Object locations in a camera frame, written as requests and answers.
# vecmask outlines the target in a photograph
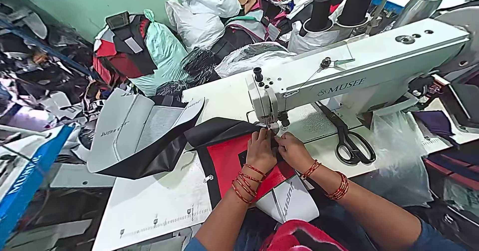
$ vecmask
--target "woman's right hand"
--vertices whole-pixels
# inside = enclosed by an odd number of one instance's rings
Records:
[[[305,173],[314,164],[314,159],[303,142],[290,132],[285,132],[281,137],[274,137],[274,139],[279,144],[278,150],[281,156],[295,170]]]

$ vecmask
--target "sewing machine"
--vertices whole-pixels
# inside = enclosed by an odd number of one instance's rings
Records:
[[[280,121],[282,130],[289,110],[332,97],[351,115],[388,106],[396,112],[418,101],[412,93],[420,92],[409,83],[457,58],[469,39],[468,32],[434,19],[354,37],[256,68],[246,76],[249,98],[261,123],[275,128]],[[396,103],[402,96],[405,101]]]

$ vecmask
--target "light green plastic bag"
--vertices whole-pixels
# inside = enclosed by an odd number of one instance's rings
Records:
[[[145,43],[158,69],[154,70],[154,74],[133,78],[130,81],[146,96],[154,96],[156,89],[165,82],[187,80],[189,74],[180,66],[187,52],[168,27],[155,22],[151,10],[146,9],[145,16],[151,21]]]

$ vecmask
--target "blue sleeve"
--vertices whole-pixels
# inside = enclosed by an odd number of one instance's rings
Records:
[[[207,251],[207,249],[196,238],[193,238],[183,251]]]
[[[421,220],[421,235],[409,251],[466,251],[464,248],[446,239],[439,231]]]

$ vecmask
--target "hand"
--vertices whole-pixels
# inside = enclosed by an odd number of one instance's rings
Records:
[[[285,132],[281,137],[274,137],[274,139],[279,144],[278,150],[281,156],[295,170],[305,173],[314,164],[314,159],[304,147],[303,142],[290,132]]]
[[[248,141],[246,164],[265,174],[276,165],[276,157],[271,150],[271,130],[261,128],[259,132],[251,134],[251,139]]]

